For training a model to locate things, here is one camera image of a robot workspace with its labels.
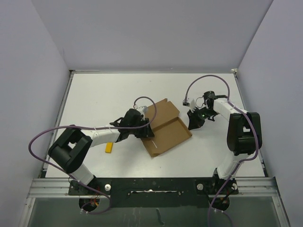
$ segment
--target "cardboard flap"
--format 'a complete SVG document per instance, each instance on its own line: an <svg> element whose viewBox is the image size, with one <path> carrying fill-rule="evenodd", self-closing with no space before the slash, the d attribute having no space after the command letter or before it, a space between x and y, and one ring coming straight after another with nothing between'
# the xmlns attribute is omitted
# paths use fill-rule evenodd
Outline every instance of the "cardboard flap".
<svg viewBox="0 0 303 227"><path fill-rule="evenodd" d="M179 116L180 111L173 105L171 101L167 101L167 98L156 103L157 115L156 118L151 123L151 129L153 131L157 130L160 126L170 122L171 120ZM145 117L151 119L155 114L155 108L153 105L148 107L148 111Z"/></svg>
<svg viewBox="0 0 303 227"><path fill-rule="evenodd" d="M143 145L151 157L156 157L174 146L189 139L192 134L187 126L178 117L180 111L163 99L156 103L157 115L151 123L151 129L155 134L154 138L142 138ZM148 107L145 117L151 119L155 113L153 105Z"/></svg>

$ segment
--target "white table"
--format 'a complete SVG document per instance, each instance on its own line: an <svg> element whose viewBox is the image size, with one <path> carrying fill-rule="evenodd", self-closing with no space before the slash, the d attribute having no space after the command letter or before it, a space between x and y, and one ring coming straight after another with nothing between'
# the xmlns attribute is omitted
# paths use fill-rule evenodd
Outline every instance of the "white table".
<svg viewBox="0 0 303 227"><path fill-rule="evenodd" d="M149 96L155 102L168 98L180 110L180 118L188 125L188 107L182 105L182 100L189 84L202 75L74 74L60 125L107 125L124 116L139 96ZM216 75L228 82L231 101L243 108L234 75ZM192 86L188 96L197 98L209 90L217 95L227 94L222 81L204 78ZM138 105L149 106L151 103L139 100ZM105 153L105 144L91 148L84 164L96 177L211 177L226 152L230 152L226 144L228 122L221 116L216 116L215 120L206 121L202 128L192 131L192 138L158 157L151 158L141 140L130 136L115 143L111 154ZM244 163L237 172L237 177L263 176L259 158ZM67 175L49 166L46 177Z"/></svg>

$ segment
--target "wire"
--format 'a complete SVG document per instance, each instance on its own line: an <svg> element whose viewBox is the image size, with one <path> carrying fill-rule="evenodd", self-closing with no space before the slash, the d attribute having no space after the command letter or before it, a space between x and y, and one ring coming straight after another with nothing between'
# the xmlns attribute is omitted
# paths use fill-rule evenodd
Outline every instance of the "wire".
<svg viewBox="0 0 303 227"><path fill-rule="evenodd" d="M224 203L225 200L227 200L227 198L233 194L236 190L232 190L231 192L227 192L226 196L222 199L222 203Z"/></svg>
<svg viewBox="0 0 303 227"><path fill-rule="evenodd" d="M198 98L196 99L196 101L195 101L195 104L196 104L196 106L197 106L198 108L202 108L202 106L204 105L204 103L202 103L201 107L199 107L199 106L197 105L197 100L200 99L200 98L203 98L203 96L202 96L202 97L198 97Z"/></svg>
<svg viewBox="0 0 303 227"><path fill-rule="evenodd" d="M248 124L250 125L250 128L251 128L251 131L252 131L252 134L254 136L254 139L255 139L255 145L256 145L256 152L255 152L255 155L251 158L246 158L246 159L242 159L240 160L237 165L235 166L234 170L232 171L232 173L228 176L228 178L226 179L226 181L223 183L223 185L221 186L221 188L218 190L217 194L214 196L212 202L210 203L210 206L209 206L209 209L208 209L208 212L207 212L207 226L210 227L210 215L211 215L211 209L213 208L213 204L214 204L214 201L215 199L218 197L218 195L220 194L220 192L223 190L223 188L226 186L226 184L228 183L228 181L231 179L232 175L238 170L240 164L242 162L245 162L245 161L252 161L254 159L256 159L258 157L258 153L259 153L259 145L258 145L258 138L257 138L257 133L256 133L256 130L254 128L254 126L252 125L252 122L250 121L249 117L242 111L240 110L239 108L237 108L233 103L231 103L229 101L230 99L230 94L231 94L231 90L230 90L230 87L228 85L228 83L226 82L226 80L224 80L223 78L217 76L217 75L205 75L205 76L201 76L197 79L195 79L190 85L189 87L187 88L187 91L186 91L186 94L185 94L185 98L184 98L184 101L187 100L187 96L188 96L188 92L189 92L189 89L191 88L191 86L196 83L198 80L202 79L202 78L205 78L205 77L216 77L220 80L222 80L224 82L224 84L226 85L227 87L227 103L232 106L236 111L238 111L239 113L241 113L245 119L247 120Z"/></svg>
<svg viewBox="0 0 303 227"><path fill-rule="evenodd" d="M147 96L141 96L141 97L138 97L137 99L135 99L134 105L136 105L136 102L137 102L139 99L142 99L142 98L146 98L146 99L150 100L150 101L152 102L154 108L155 108L154 116L153 116L152 119L151 119L148 123L146 123L145 125L138 126L138 127L98 127L98 128L83 127L83 126L76 126L76 125L65 125L65 126L53 127L53 128L47 129L47 130L45 130L45 131L39 133L39 134L36 135L35 137L33 137L33 138L30 140L29 144L28 144L28 151L29 151L29 153L30 153L34 158L38 159L39 161L44 162L44 163L47 163L47 164L49 164L49 165L51 165L51 166L53 166L53 167L55 167L55 168L57 168L57 169L59 169L60 171L62 171L62 172L65 173L65 171L64 171L62 168L60 168L59 166L57 166L57 165L55 165L55 164L53 164L53 163L51 163L51 162L49 162L49 161L47 161L47 160L44 160L44 159L38 157L37 155L35 155L35 154L33 153L33 151L32 151L32 144L34 143L34 141L35 141L36 139L38 139L40 136L42 136L42 135L44 135L44 134L46 134L46 133L48 133L48 132L50 132L50 131L54 131L54 130L57 130L57 129L70 129L70 128L72 128L72 129L84 129L84 130L106 130L106 129L140 129L140 128L144 128L144 127L146 127L147 125L149 125L150 123L152 123L153 120L155 119L155 117L156 117L156 115L157 115L157 106L156 106L155 102L154 102L151 98L149 98L149 97L147 97ZM70 178L76 180L71 174L67 174L67 175L68 175ZM88 214L102 214L102 213L108 211L108 210L111 208L112 200L111 200L111 198L110 198L108 195L106 195L105 193L101 192L100 190L96 190L96 189L94 189L94 188L92 188L92 187L89 187L89 186L83 184L81 181L78 181L78 183L79 183L80 185L82 185L83 187L85 187L85 188L87 188L87 189L89 189L89 190L91 190L91 191L93 191L93 192L96 192L96 193L98 193L98 194L100 194L100 195L103 195L103 196L105 196L105 197L107 197L107 198L109 199L109 206L108 206L106 209L104 209L104 210L102 210L102 211L98 211L98 212L87 212Z"/></svg>
<svg viewBox="0 0 303 227"><path fill-rule="evenodd" d="M94 200L94 202L96 202L97 197L98 197L98 193L95 194L95 197L93 197L93 196L91 197L90 202L93 203L93 200Z"/></svg>
<svg viewBox="0 0 303 227"><path fill-rule="evenodd" d="M232 221L232 218L225 211L222 211L222 214L224 214L229 219L230 223L232 224L232 227L235 227L234 222Z"/></svg>

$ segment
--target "black mounting plate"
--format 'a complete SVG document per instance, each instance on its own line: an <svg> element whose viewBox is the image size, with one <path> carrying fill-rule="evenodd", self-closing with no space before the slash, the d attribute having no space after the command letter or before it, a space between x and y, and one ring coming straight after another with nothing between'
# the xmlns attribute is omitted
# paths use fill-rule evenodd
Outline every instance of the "black mounting plate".
<svg viewBox="0 0 303 227"><path fill-rule="evenodd" d="M229 181L220 194L231 191ZM224 180L216 178L95 178L94 188L110 195L112 207L179 207L197 206L209 207L209 195L217 193ZM111 185L111 190L106 192L105 185ZM95 195L95 192L86 189L71 181L69 195Z"/></svg>

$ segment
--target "glass panel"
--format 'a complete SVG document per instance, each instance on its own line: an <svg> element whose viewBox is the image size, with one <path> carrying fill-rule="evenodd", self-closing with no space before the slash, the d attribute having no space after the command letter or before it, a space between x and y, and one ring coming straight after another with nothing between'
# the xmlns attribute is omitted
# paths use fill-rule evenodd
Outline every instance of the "glass panel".
<svg viewBox="0 0 303 227"><path fill-rule="evenodd" d="M101 210L108 205L101 200ZM236 227L279 227L271 197L231 197L227 209ZM206 227L207 209L114 208L101 215L80 214L78 199L36 199L29 227ZM232 226L221 213L212 213L212 227Z"/></svg>

